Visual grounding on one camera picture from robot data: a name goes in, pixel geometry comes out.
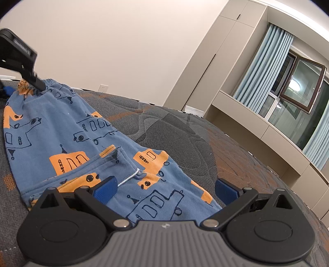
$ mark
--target open window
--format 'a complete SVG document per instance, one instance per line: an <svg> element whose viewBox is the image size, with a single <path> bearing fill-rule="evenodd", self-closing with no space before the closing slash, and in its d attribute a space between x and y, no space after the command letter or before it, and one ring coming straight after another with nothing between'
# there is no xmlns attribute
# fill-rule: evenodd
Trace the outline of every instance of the open window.
<svg viewBox="0 0 329 267"><path fill-rule="evenodd" d="M273 93L275 89L276 95L280 92L281 99L310 114L326 69L324 65L290 51L280 71L282 76L280 83L271 91Z"/></svg>

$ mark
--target electrical outlet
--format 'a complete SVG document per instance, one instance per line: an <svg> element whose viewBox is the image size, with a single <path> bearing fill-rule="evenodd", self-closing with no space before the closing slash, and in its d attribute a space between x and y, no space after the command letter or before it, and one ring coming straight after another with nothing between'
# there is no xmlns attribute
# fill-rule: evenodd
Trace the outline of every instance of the electrical outlet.
<svg viewBox="0 0 329 267"><path fill-rule="evenodd" d="M101 93L106 93L107 88L109 88L108 85L100 85L98 91Z"/></svg>

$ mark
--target quilted gray fabric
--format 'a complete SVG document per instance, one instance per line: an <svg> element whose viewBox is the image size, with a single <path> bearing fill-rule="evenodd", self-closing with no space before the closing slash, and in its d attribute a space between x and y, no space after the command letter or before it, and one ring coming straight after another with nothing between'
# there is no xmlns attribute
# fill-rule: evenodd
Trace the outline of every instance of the quilted gray fabric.
<svg viewBox="0 0 329 267"><path fill-rule="evenodd" d="M77 92L114 127L140 145L165 150L220 205L223 203L214 191L217 177L240 188L254 187L260 193L272 193L277 187L286 188L256 158L205 119L119 96ZM6 100L0 99L1 113L5 103ZM24 263L24 258L15 236L27 209L11 175L3 130L0 132L0 267L18 267ZM307 262L314 267L329 266L329 231L301 199L290 192L316 233L316 243Z"/></svg>

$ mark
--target light blue curtain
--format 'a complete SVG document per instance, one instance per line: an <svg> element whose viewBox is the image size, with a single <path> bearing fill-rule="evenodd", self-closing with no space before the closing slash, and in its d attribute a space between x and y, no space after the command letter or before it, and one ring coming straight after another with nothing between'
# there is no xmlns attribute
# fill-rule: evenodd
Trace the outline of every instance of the light blue curtain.
<svg viewBox="0 0 329 267"><path fill-rule="evenodd" d="M303 153L320 170L329 158L329 101Z"/></svg>
<svg viewBox="0 0 329 267"><path fill-rule="evenodd" d="M293 35L270 24L234 98L258 113L270 92L289 52Z"/></svg>

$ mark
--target bed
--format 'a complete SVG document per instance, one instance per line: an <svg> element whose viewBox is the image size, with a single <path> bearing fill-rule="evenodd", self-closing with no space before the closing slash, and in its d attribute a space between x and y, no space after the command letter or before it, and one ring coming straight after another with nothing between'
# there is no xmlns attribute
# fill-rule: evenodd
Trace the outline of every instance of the bed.
<svg viewBox="0 0 329 267"><path fill-rule="evenodd" d="M17 87L18 81L4 81ZM184 112L99 92L76 90L118 130L141 146L165 150L180 168L221 205L215 195L217 177L239 188L251 186L272 193L287 186L257 158L207 120ZM0 99L3 115L5 99ZM28 213L20 200L0 130L0 267L18 267L25 262L16 233ZM316 233L316 243L307 258L313 267L329 265L329 231L302 200L288 189Z"/></svg>

